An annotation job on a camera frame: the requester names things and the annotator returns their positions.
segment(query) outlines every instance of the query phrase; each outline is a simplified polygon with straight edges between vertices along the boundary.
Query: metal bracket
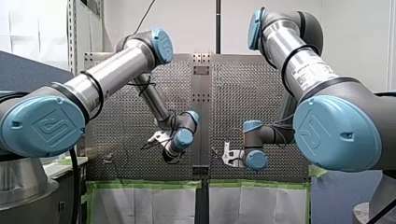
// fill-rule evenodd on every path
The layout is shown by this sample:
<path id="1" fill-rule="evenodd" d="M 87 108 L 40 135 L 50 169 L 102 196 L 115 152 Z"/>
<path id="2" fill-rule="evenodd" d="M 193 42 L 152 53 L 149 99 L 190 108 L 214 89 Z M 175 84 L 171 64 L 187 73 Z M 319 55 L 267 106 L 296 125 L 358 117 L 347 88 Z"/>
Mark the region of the metal bracket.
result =
<path id="1" fill-rule="evenodd" d="M 224 164 L 232 167 L 245 167 L 244 163 L 241 162 L 244 157 L 244 150 L 230 150 L 230 142 L 224 142 L 224 154 L 222 159 Z"/>
<path id="2" fill-rule="evenodd" d="M 209 66 L 194 66 L 194 74 L 209 76 Z"/>
<path id="3" fill-rule="evenodd" d="M 192 177 L 194 179 L 207 179 L 209 177 L 209 166 L 208 165 L 193 165 L 192 166 Z"/>

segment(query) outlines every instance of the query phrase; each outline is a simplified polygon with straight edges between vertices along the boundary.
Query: white wall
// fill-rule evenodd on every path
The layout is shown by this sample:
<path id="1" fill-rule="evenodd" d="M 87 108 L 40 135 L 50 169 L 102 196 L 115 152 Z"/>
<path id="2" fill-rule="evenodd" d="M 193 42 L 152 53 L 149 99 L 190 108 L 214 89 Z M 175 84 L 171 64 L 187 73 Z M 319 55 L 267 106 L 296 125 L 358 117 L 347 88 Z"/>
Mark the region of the white wall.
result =
<path id="1" fill-rule="evenodd" d="M 319 20 L 321 17 L 320 0 L 222 0 L 221 53 L 260 54 L 248 49 L 248 26 L 253 13 L 261 7 L 279 11 L 307 11 Z"/>
<path id="2" fill-rule="evenodd" d="M 105 0 L 106 50 L 134 31 L 151 0 Z M 320 17 L 319 0 L 223 0 L 221 7 L 221 53 L 252 54 L 248 50 L 248 25 L 254 11 L 306 10 Z M 215 51 L 216 1 L 156 1 L 140 30 L 164 28 L 172 36 L 176 53 Z"/>
<path id="3" fill-rule="evenodd" d="M 105 49 L 112 50 L 125 35 L 131 34 L 151 0 L 105 0 Z M 208 52 L 215 49 L 215 1 L 156 1 L 140 31 L 165 29 L 176 53 Z"/>
<path id="4" fill-rule="evenodd" d="M 339 75 L 357 77 L 371 91 L 386 91 L 391 77 L 392 1 L 323 0 L 324 60 Z"/>

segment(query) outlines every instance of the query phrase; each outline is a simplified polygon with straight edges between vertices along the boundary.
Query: metal frame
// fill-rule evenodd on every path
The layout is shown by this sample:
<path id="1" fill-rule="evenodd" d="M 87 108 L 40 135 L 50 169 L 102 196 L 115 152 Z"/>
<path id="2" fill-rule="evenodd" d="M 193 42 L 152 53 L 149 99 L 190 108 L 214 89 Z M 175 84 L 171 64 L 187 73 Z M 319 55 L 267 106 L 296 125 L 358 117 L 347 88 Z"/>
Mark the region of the metal frame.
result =
<path id="1" fill-rule="evenodd" d="M 78 74 L 78 30 L 77 30 L 77 4 L 80 0 L 68 0 L 67 1 L 67 52 L 68 52 L 68 60 L 69 60 L 69 71 L 74 75 Z M 100 13 L 99 20 L 102 25 L 102 30 L 104 29 L 103 24 L 103 0 L 97 0 L 98 10 Z"/>
<path id="2" fill-rule="evenodd" d="M 67 2 L 67 51 L 69 57 L 70 72 L 78 72 L 78 45 L 77 45 L 77 6 L 76 1 L 68 0 Z"/>
<path id="3" fill-rule="evenodd" d="M 94 66 L 106 57 L 109 57 L 111 54 L 112 53 L 87 53 L 85 55 L 86 68 Z M 274 158 L 274 160 L 268 170 L 262 173 L 255 173 L 243 168 L 238 169 L 229 167 L 223 164 L 221 160 L 218 160 L 216 155 L 217 153 L 213 153 L 216 150 L 222 150 L 224 140 L 228 137 L 228 132 L 225 130 L 228 127 L 227 125 L 241 128 L 242 122 L 246 119 L 262 119 L 269 122 L 277 120 L 278 118 L 280 100 L 283 92 L 281 80 L 279 78 L 279 73 L 271 68 L 270 65 L 266 64 L 261 56 L 209 55 L 202 53 L 192 55 L 177 54 L 175 55 L 173 63 L 164 67 L 159 67 L 157 72 L 154 71 L 154 81 L 157 77 L 160 79 L 158 89 L 160 92 L 163 90 L 163 94 L 165 96 L 173 93 L 174 97 L 178 97 L 178 94 L 186 93 L 186 91 L 178 91 L 177 89 L 180 88 L 180 86 L 177 85 L 177 83 L 172 83 L 173 81 L 177 82 L 177 79 L 179 78 L 177 77 L 178 73 L 175 69 L 180 65 L 184 66 L 184 68 L 186 68 L 186 66 L 190 67 L 191 82 L 186 83 L 190 83 L 191 88 L 189 96 L 184 96 L 183 98 L 184 101 L 189 101 L 189 103 L 175 103 L 172 102 L 173 99 L 168 99 L 167 102 L 170 104 L 175 103 L 175 105 L 180 106 L 178 109 L 181 110 L 191 108 L 197 111 L 201 116 L 201 122 L 195 135 L 194 144 L 190 150 L 191 156 L 188 159 L 188 162 L 191 164 L 188 164 L 188 166 L 190 166 L 188 174 L 173 177 L 162 175 L 162 177 L 160 177 L 161 180 L 200 179 L 206 182 L 207 179 L 210 178 L 250 178 L 287 182 L 309 181 L 309 162 L 304 158 L 300 150 L 298 150 L 295 145 L 289 145 L 285 148 L 279 148 L 277 146 L 264 147 L 264 150 L 269 154 L 270 159 Z M 173 77 L 162 77 L 162 72 L 167 76 Z M 228 86 L 236 87 L 237 89 L 235 90 L 237 93 L 234 95 L 221 95 L 228 94 L 228 91 L 233 91 L 233 89 L 227 89 Z M 233 99 L 233 96 L 235 95 L 237 95 L 237 97 L 244 95 L 243 102 L 239 102 L 242 98 Z M 230 105 L 217 105 L 219 102 L 218 97 L 225 97 L 225 99 L 229 100 L 231 99 L 231 102 L 227 103 Z M 142 106 L 141 108 L 146 107 L 143 102 L 136 100 L 134 100 L 134 102 L 134 105 L 131 106 Z M 222 114 L 227 113 L 219 110 L 224 106 L 227 106 L 228 108 L 234 107 L 233 114 Z M 94 138 L 92 135 L 92 125 L 87 128 L 86 136 L 86 150 L 87 155 L 89 156 L 95 154 L 95 143 L 92 141 Z M 139 127 L 140 129 L 146 127 L 141 125 L 143 124 L 137 124 L 136 127 L 129 127 L 128 130 L 131 131 Z M 235 146 L 237 145 L 233 143 L 234 141 L 241 141 L 240 133 L 231 134 L 231 140 L 233 140 L 231 147 L 234 147 L 235 149 Z M 131 153 L 136 157 L 140 156 L 140 152 L 138 150 Z M 158 177 L 148 176 L 147 178 L 159 179 Z"/>

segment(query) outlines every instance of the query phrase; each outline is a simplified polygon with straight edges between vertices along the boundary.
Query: green tape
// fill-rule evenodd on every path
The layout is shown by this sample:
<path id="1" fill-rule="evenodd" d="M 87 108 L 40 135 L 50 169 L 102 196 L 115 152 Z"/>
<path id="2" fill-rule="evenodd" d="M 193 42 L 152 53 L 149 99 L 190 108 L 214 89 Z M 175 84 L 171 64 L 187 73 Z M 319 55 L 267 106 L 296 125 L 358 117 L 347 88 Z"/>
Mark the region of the green tape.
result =
<path id="1" fill-rule="evenodd" d="M 87 182 L 88 222 L 92 221 L 92 202 L 98 189 L 199 189 L 201 181 L 149 181 L 149 180 L 101 180 Z"/>
<path id="2" fill-rule="evenodd" d="M 105 180 L 90 181 L 92 189 L 198 189 L 201 181 L 149 181 L 149 180 Z"/>
<path id="3" fill-rule="evenodd" d="M 314 176 L 316 178 L 320 178 L 322 175 L 327 173 L 327 170 L 317 167 L 314 164 L 308 166 L 309 176 Z"/>
<path id="4" fill-rule="evenodd" d="M 267 189 L 308 189 L 309 183 L 290 183 L 265 180 L 243 180 L 243 179 L 216 179 L 210 180 L 210 188 L 241 188 L 259 187 Z"/>

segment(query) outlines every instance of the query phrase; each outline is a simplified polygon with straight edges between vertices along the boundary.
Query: wire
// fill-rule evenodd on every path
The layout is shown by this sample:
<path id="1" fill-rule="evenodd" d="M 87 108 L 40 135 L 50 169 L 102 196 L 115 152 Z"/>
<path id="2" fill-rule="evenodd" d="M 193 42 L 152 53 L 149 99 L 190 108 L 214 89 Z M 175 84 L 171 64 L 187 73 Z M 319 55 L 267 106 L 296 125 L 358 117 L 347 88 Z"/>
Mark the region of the wire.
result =
<path id="1" fill-rule="evenodd" d="M 281 122 L 288 121 L 289 119 L 292 119 L 293 117 L 294 117 L 294 114 L 291 114 L 291 115 L 285 117 L 284 119 L 274 121 L 274 124 L 278 124 L 278 123 L 281 123 Z"/>
<path id="2" fill-rule="evenodd" d="M 128 86 L 144 86 L 143 90 L 141 90 L 138 94 L 138 96 L 141 96 L 142 93 L 149 87 L 149 85 L 152 85 L 153 87 L 157 86 L 157 83 L 151 82 L 151 74 L 148 75 L 148 82 L 147 83 L 141 83 L 141 84 L 136 84 L 136 83 L 128 83 Z"/>
<path id="3" fill-rule="evenodd" d="M 378 214 L 376 214 L 372 219 L 367 222 L 367 224 L 375 224 L 381 217 L 386 215 L 390 210 L 392 210 L 396 206 L 396 199 L 394 199 L 391 203 L 385 206 Z"/>
<path id="4" fill-rule="evenodd" d="M 145 15 L 142 17 L 142 20 L 140 20 L 139 24 L 137 25 L 136 30 L 135 30 L 131 35 L 127 35 L 127 36 L 125 37 L 125 39 L 124 39 L 123 42 L 122 42 L 122 47 L 125 46 L 125 44 L 126 44 L 126 42 L 128 41 L 128 38 L 129 38 L 129 37 L 131 37 L 131 36 L 135 35 L 137 32 L 139 32 L 140 26 L 142 26 L 143 21 L 145 20 L 145 18 L 146 18 L 147 15 L 149 14 L 149 11 L 151 10 L 151 7 L 152 7 L 152 5 L 154 5 L 154 2 L 155 2 L 155 1 L 156 1 L 156 0 L 152 0 L 151 3 L 149 4 L 148 9 L 146 10 Z"/>
<path id="5" fill-rule="evenodd" d="M 78 171 L 78 160 L 75 150 L 72 148 L 69 150 L 70 159 L 72 161 L 73 168 L 73 212 L 72 212 L 72 224 L 76 224 L 78 221 L 78 208 L 80 205 L 79 195 L 79 171 Z"/>
<path id="6" fill-rule="evenodd" d="M 153 4 L 154 4 L 155 1 L 156 1 L 156 0 L 152 0 L 152 2 L 150 3 L 150 5 L 148 6 L 148 9 L 146 10 L 146 13 L 144 14 L 144 16 L 142 17 L 142 19 L 140 20 L 139 24 L 137 25 L 136 30 L 135 30 L 131 35 L 127 35 L 127 36 L 124 38 L 124 40 L 123 40 L 123 42 L 122 42 L 122 47 L 125 46 L 125 44 L 126 44 L 126 42 L 128 41 L 128 38 L 129 38 L 129 37 L 131 37 L 132 35 L 135 35 L 135 34 L 139 31 L 140 26 L 143 24 L 143 21 L 145 20 L 145 18 L 146 18 L 147 15 L 149 14 L 149 11 L 151 10 L 151 7 L 153 6 Z M 143 86 L 143 85 L 144 85 L 145 88 L 144 88 L 141 92 L 139 92 L 139 96 L 140 96 L 140 95 L 149 87 L 149 85 L 156 86 L 156 83 L 152 83 L 152 82 L 151 82 L 151 75 L 149 75 L 149 77 L 148 77 L 148 83 L 146 83 L 146 84 L 128 83 L 127 85 L 129 85 L 129 86 Z M 125 133 L 125 123 L 124 123 L 124 122 L 122 123 L 122 129 L 123 129 L 123 132 Z M 124 150 L 125 155 L 126 155 L 126 157 L 127 157 L 126 163 L 125 163 L 125 164 L 123 165 L 123 167 L 122 167 L 122 171 L 123 171 L 123 170 L 125 170 L 126 164 L 128 164 L 128 163 L 129 163 L 129 160 L 130 160 L 129 152 L 128 152 L 128 150 L 125 148 L 125 136 L 122 137 L 122 149 Z M 121 182 L 121 184 L 122 184 L 123 186 L 126 186 L 127 184 L 125 184 L 124 181 L 123 181 L 123 179 L 120 178 L 120 173 L 119 173 L 119 170 L 118 170 L 118 168 L 117 168 L 117 164 L 114 163 L 114 162 L 113 162 L 113 164 L 114 164 L 114 166 L 115 166 L 116 174 L 117 174 L 118 179 L 120 180 L 120 182 Z"/>
<path id="7" fill-rule="evenodd" d="M 153 145 L 150 145 L 149 143 L 146 143 L 145 145 L 143 145 L 143 146 L 140 148 L 140 150 L 147 150 L 147 149 L 156 147 L 156 146 L 158 146 L 159 144 L 164 143 L 164 142 L 166 142 L 166 144 L 168 144 L 170 141 L 172 141 L 172 139 L 174 139 L 174 138 L 173 138 L 173 137 L 170 137 L 170 138 L 165 139 L 165 140 L 163 140 L 163 141 L 161 141 L 161 142 L 157 142 L 157 143 L 155 143 L 155 144 L 153 144 Z"/>

